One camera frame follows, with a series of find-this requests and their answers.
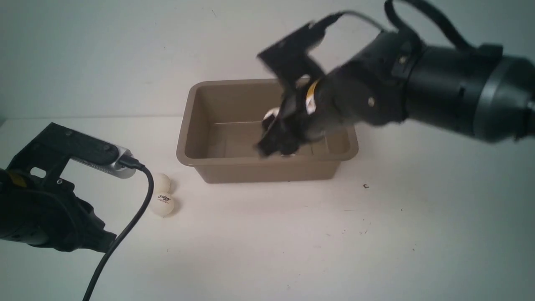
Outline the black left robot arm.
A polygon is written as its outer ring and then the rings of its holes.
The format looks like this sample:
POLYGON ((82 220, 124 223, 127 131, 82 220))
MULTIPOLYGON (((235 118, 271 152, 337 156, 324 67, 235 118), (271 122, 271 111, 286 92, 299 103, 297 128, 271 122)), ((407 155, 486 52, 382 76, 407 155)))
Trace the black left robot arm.
POLYGON ((119 164, 124 147, 63 127, 44 128, 1 170, 1 239, 38 248, 106 252, 115 240, 75 185, 62 173, 70 160, 127 179, 134 173, 119 164))

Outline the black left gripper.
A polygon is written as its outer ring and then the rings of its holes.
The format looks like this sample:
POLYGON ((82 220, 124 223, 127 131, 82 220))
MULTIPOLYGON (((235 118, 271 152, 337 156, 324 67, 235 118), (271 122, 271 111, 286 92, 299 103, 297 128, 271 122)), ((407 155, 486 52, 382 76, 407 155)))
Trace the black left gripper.
POLYGON ((61 252, 108 250, 115 234, 61 176, 73 157, 106 165, 119 151, 113 143, 50 123, 1 170, 2 240, 61 252))

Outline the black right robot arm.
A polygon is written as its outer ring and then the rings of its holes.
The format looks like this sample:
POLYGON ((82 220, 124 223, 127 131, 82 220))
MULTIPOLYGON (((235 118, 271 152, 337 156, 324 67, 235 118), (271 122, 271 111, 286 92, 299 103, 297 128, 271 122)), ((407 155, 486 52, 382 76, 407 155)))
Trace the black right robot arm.
POLYGON ((534 136, 534 64, 500 46, 416 49, 385 32, 324 73, 308 55, 316 41, 294 33, 258 54, 283 87, 278 113, 262 123, 260 156, 295 153, 359 122, 410 119, 486 143, 534 136))

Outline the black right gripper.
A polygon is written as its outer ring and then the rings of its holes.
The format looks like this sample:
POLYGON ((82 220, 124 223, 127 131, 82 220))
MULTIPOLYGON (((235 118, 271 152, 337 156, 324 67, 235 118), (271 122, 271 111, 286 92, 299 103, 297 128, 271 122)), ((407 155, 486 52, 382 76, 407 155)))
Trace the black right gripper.
POLYGON ((408 116, 403 90, 404 81, 383 64, 347 62, 298 88, 280 108, 282 120, 264 118, 256 150, 264 158, 275 153, 290 156, 300 148, 300 139, 314 141, 358 122, 403 122, 408 116))

